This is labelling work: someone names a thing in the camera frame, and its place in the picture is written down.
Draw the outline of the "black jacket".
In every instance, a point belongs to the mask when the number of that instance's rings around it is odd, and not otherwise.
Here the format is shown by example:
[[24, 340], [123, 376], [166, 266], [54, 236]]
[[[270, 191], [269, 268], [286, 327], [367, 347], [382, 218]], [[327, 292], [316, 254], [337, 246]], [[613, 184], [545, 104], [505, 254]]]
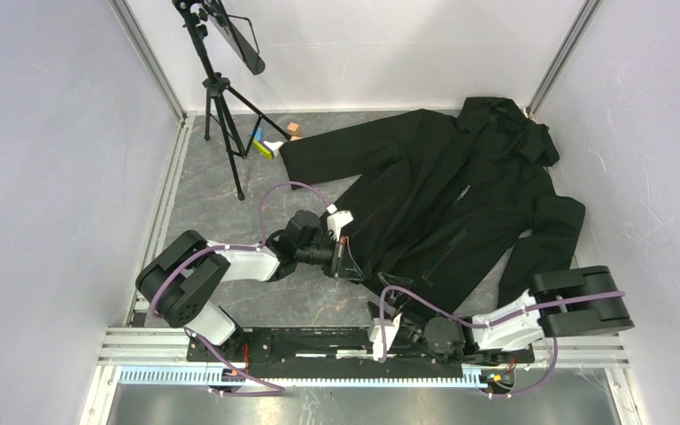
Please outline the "black jacket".
[[456, 310], [501, 260], [498, 305], [536, 274], [570, 267], [584, 205], [557, 195], [559, 161], [546, 125], [503, 97], [470, 97], [457, 116], [405, 112], [285, 144], [289, 178], [309, 185], [350, 177], [336, 207], [362, 276], [422, 297], [411, 312]]

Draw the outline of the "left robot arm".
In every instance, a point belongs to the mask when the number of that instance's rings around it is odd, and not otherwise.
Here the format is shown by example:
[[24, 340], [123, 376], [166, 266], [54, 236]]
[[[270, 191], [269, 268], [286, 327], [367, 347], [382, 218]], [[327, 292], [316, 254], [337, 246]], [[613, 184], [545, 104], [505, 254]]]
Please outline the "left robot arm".
[[136, 289], [149, 310], [172, 328], [202, 336], [221, 360], [235, 359], [243, 349], [236, 322], [211, 297], [221, 282], [275, 282], [300, 264], [321, 269], [327, 277], [360, 280], [344, 228], [352, 213], [330, 206], [325, 218], [300, 210], [285, 228], [255, 245], [215, 243], [188, 230], [169, 244], [136, 277]]

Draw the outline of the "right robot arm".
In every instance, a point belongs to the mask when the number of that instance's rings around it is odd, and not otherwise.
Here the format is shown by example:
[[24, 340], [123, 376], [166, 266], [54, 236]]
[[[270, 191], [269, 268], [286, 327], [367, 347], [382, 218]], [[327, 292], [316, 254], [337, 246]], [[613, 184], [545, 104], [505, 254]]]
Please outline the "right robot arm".
[[512, 352], [527, 350], [538, 340], [596, 336], [632, 329], [634, 322], [606, 266], [536, 274], [514, 301], [490, 313], [459, 318], [408, 288], [386, 283], [385, 305], [397, 293], [435, 312], [406, 325], [406, 338], [440, 361], [501, 362]]

